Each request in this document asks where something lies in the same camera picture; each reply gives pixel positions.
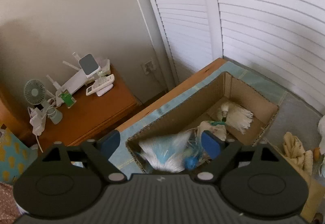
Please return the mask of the cream tassel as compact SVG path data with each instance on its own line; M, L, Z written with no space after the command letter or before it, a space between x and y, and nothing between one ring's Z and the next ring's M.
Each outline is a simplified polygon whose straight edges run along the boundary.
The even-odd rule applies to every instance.
M217 112L218 119L226 125L238 130L242 134L250 128L253 113L238 104L226 101L221 104Z

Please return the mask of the white wifi router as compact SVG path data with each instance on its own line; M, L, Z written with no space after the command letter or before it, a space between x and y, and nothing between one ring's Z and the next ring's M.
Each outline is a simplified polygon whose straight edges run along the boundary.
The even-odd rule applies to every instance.
M54 81L48 74L46 75L47 79L52 83L52 85L56 88L55 95L50 94L51 97L55 99L56 107L60 107L62 104L64 104L63 100L60 98L61 91L67 89L73 96L73 94L79 90L85 83L88 81L84 71L79 66L74 66L66 61L63 61L63 63L73 69L75 69L77 72L74 74L68 81L66 81L63 85L60 85L58 82Z

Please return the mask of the yellow blue paper bag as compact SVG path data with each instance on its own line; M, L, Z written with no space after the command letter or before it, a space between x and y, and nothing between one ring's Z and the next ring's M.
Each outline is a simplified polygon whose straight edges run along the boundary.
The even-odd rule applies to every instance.
M1 123L1 182L13 183L28 167L30 157L31 149L23 144L4 123Z

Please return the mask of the green grey plaid blanket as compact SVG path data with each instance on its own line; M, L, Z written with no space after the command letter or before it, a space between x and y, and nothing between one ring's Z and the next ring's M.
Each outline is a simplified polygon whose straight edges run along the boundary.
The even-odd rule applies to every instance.
M253 112L250 129L235 135L244 145L266 138L281 146L286 132L297 136L306 149L316 148L321 141L319 112L263 76L216 60L120 125L121 144L111 162L125 174L141 173L144 163L139 157L139 140L197 127L210 119L207 110L223 99Z

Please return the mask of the cream fluffy scrunchie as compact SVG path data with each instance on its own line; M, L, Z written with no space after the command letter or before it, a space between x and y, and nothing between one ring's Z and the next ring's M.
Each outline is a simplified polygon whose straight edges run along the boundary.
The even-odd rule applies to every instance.
M320 148L317 147L313 150L313 160L317 162L320 159Z

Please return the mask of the green spray bottle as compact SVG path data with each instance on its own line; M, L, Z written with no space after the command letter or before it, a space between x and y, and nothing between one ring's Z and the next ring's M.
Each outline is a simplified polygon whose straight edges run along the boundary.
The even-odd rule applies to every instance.
M69 109L77 102L76 99L67 89L61 91L60 98L63 100L63 102Z

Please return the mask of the white louvered closet doors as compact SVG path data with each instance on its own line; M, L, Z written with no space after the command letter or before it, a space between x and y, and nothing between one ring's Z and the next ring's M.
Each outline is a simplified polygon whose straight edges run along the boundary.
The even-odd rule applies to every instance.
M324 112L324 0L150 0L179 84L224 57Z

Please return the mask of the white remote control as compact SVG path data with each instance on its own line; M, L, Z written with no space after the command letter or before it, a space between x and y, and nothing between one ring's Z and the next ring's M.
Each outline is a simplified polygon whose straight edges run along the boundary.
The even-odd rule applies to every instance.
M115 75L103 76L86 89L86 96L96 94L101 97L114 87Z

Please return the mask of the green desk fan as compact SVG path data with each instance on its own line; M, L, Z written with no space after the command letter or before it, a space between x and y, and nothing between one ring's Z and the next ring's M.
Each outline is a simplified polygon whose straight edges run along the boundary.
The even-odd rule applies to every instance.
M40 80L29 80L24 87L24 97L32 106L42 106L42 117L47 116L54 125L62 120L62 112L56 108L54 96L45 88Z

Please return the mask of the brown dotted fabric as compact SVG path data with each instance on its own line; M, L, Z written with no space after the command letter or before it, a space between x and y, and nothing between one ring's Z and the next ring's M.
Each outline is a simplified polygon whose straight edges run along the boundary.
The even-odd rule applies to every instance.
M0 224L11 224L21 216L13 196L13 186L0 183Z

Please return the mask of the beige knotted cloth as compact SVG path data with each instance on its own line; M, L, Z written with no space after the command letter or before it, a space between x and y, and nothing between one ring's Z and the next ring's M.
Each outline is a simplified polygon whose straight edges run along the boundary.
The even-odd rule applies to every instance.
M303 144L297 136L290 132L284 134L283 149L285 156L288 157L296 166L311 175L313 171L313 152L305 150Z

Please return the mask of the white cloth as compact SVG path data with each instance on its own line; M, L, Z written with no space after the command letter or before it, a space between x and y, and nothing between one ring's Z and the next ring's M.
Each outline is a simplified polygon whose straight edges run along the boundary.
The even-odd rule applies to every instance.
M321 135L321 142L319 145L320 153L325 154L325 116L323 116L318 123L318 132Z

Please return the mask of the blue white tassel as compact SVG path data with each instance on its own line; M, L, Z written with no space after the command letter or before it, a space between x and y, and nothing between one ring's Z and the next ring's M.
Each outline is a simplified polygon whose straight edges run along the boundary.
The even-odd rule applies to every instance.
M195 129L176 135L152 137L139 142L140 155L154 170L179 173L192 171L206 161Z

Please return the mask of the white power strip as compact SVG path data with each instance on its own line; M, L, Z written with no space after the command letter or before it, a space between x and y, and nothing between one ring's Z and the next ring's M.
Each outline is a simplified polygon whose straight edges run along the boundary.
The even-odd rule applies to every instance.
M36 136L40 136L45 130L46 114L44 114L38 108L28 107L28 113L30 116L30 124L32 125L32 133Z

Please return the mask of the wooden nightstand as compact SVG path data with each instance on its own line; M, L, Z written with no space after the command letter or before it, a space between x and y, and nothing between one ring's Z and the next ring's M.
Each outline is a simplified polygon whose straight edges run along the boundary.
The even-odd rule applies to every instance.
M47 119L45 130L39 136L42 150L47 150L54 142L77 146L87 139L100 139L139 110L140 101L114 66L111 66L111 72L115 82L110 91L100 97L96 94L87 96L83 87L74 94L77 102L71 108L65 105L58 108L63 118L57 125Z

